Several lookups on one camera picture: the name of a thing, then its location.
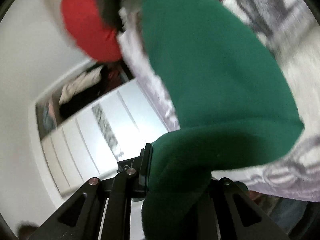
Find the cream hanging coat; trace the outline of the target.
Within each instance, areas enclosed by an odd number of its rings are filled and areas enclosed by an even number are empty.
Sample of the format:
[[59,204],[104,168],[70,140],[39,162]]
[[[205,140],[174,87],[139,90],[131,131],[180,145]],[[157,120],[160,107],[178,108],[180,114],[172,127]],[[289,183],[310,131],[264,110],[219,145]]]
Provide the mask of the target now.
[[62,88],[59,105],[69,102],[73,96],[96,85],[101,80],[101,70],[103,66],[92,69],[89,72],[83,72],[78,77],[64,85]]

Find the green white varsity jacket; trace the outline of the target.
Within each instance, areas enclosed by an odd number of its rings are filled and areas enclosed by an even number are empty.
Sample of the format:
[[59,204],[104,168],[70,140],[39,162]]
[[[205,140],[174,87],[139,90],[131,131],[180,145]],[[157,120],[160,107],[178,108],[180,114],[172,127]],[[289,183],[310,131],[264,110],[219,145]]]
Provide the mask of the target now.
[[180,129],[151,148],[146,239],[287,239],[243,189],[213,171],[271,163],[304,124],[276,60],[217,0],[142,0],[142,35]]

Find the white sliding wardrobe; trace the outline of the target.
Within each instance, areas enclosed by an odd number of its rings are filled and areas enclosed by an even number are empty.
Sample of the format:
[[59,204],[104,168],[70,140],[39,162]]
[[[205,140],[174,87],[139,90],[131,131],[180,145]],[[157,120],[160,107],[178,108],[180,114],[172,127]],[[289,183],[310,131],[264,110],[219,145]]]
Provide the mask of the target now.
[[[106,71],[100,92],[62,107],[63,87],[92,70]],[[35,162],[57,206],[89,178],[113,177],[118,161],[136,157],[145,144],[168,131],[165,117],[124,61],[86,59],[50,81],[30,108]]]

